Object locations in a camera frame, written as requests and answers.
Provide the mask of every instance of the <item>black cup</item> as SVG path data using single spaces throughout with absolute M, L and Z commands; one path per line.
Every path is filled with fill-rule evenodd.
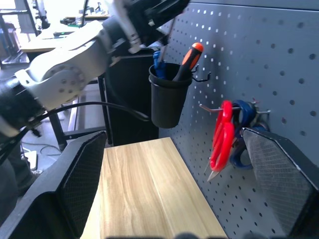
M 154 65 L 149 69 L 149 81 L 152 88 L 152 122 L 160 128 L 174 128 L 178 125 L 181 111 L 192 81 L 189 71 L 186 79 L 172 81 L 180 65 L 166 63 L 166 80 L 156 76 Z

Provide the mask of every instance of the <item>light wood grain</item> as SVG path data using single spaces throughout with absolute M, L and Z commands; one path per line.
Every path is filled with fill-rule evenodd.
M 170 138 L 105 150 L 82 239 L 226 237 Z

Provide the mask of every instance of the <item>screwdriver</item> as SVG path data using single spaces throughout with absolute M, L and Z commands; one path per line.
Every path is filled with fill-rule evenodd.
M 194 66 L 197 64 L 201 54 L 204 51 L 204 47 L 202 44 L 196 42 L 191 46 L 191 49 L 185 55 L 183 62 L 178 70 L 177 75 L 173 79 L 173 81 L 184 81 L 187 80 L 189 70 L 192 70 Z

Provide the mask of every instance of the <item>floor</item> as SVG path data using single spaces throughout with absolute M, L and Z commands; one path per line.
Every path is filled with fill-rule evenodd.
M 28 67 L 24 66 L 14 66 L 5 67 L 5 69 L 0 70 L 0 80 L 11 77 L 16 71 Z M 98 85 L 89 85 L 85 88 L 83 95 L 80 97 L 80 102 L 87 101 L 100 101 L 100 94 Z M 59 113 L 59 119 L 63 128 L 63 131 L 68 130 L 69 120 L 70 120 L 71 110 L 67 110 Z M 84 129 L 91 127 L 103 126 L 103 113 L 101 106 L 84 106 L 79 108 L 76 129 Z M 37 169 L 45 170 L 50 167 L 59 157 L 60 152 L 58 149 L 58 144 L 51 126 L 49 119 L 42 121 L 42 124 L 37 128 L 42 137 L 38 138 L 29 132 L 22 139 L 22 146 L 25 148 L 24 151 L 37 151 L 38 155 L 38 165 Z M 54 147 L 45 147 L 44 144 L 52 145 Z

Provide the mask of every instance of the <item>blue scissor handle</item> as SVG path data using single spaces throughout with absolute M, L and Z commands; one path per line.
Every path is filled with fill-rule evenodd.
M 258 129 L 258 130 L 265 130 L 265 131 L 269 131 L 268 126 L 266 126 L 265 124 L 257 124 L 255 127 L 253 127 L 254 129 Z M 238 139 L 238 145 L 235 148 L 235 150 L 233 151 L 232 155 L 229 158 L 229 162 L 235 166 L 236 168 L 240 168 L 240 169 L 245 169 L 245 170 L 250 170 L 253 169 L 253 165 L 250 163 L 248 165 L 244 165 L 241 162 L 241 155 L 243 154 L 243 152 L 247 149 L 245 141 L 243 138 L 239 138 Z
M 165 62 L 159 62 L 159 57 L 160 57 L 160 51 L 156 51 L 153 54 L 153 59 L 154 59 L 154 68 L 156 71 L 156 75 L 157 77 L 161 78 L 161 79 L 166 79 L 165 76 Z
M 256 109 L 252 105 L 242 100 L 233 101 L 233 107 L 240 107 L 240 111 L 234 111 L 233 123 L 235 126 L 235 137 L 241 138 L 240 131 L 243 127 L 248 127 L 256 116 Z M 239 114 L 242 112 L 242 120 L 239 121 Z

